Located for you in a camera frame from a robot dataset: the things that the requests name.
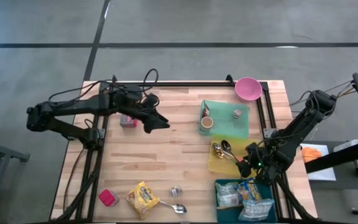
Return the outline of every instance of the pink bowl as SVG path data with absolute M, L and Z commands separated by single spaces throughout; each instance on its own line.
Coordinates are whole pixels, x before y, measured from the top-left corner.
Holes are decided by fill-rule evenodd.
M 250 77 L 240 78 L 234 87 L 238 99 L 242 102 L 253 101 L 262 95 L 260 83 Z

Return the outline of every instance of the white paper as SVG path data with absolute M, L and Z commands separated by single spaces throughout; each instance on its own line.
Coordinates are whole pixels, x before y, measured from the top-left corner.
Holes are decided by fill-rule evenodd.
M 325 145 L 301 144 L 302 147 L 311 147 L 321 152 L 322 156 L 328 155 L 328 148 Z M 308 174 L 309 180 L 332 180 L 335 181 L 335 173 L 332 167 Z

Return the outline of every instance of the blue container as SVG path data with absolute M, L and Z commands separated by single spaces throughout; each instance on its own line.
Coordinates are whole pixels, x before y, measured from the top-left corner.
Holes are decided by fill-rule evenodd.
M 224 185 L 230 182 L 242 183 L 244 180 L 241 179 L 218 179 L 215 180 L 215 183 Z M 255 184 L 258 188 L 260 196 L 262 199 L 274 199 L 272 196 L 272 191 L 270 187 L 267 187 L 263 184 Z M 216 187 L 215 187 L 215 206 L 218 207 L 218 199 L 216 198 Z M 226 209 L 216 209 L 216 218 L 218 223 L 254 223 L 247 221 L 240 221 L 239 215 L 244 207 L 235 207 L 235 208 L 226 208 Z M 257 223 L 276 223 L 276 216 L 274 213 L 274 205 L 270 209 L 268 216 L 265 220 L 257 221 Z

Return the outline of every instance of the orange object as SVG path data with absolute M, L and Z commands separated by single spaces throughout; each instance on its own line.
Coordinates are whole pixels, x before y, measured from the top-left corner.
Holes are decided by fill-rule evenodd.
M 303 162 L 307 163 L 323 156 L 320 151 L 311 147 L 304 147 L 302 149 Z

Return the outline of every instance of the yellow tray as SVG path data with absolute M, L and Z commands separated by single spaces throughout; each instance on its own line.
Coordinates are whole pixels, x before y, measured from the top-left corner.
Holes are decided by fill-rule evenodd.
M 208 169 L 211 172 L 219 172 L 222 174 L 229 175 L 231 177 L 240 177 L 240 172 L 235 163 L 229 159 L 221 159 L 217 157 L 214 153 L 214 149 L 212 147 L 213 143 L 221 144 L 222 140 L 226 140 L 231 146 L 231 152 L 234 156 L 242 160 L 242 158 L 248 155 L 246 151 L 246 146 L 249 144 L 256 142 L 256 139 L 244 139 L 244 138 L 235 138 L 231 136 L 225 136 L 221 134 L 214 134 L 211 140 L 211 146 L 209 149 L 209 158 L 208 158 Z M 251 175 L 249 177 L 255 177 L 256 173 L 252 169 Z

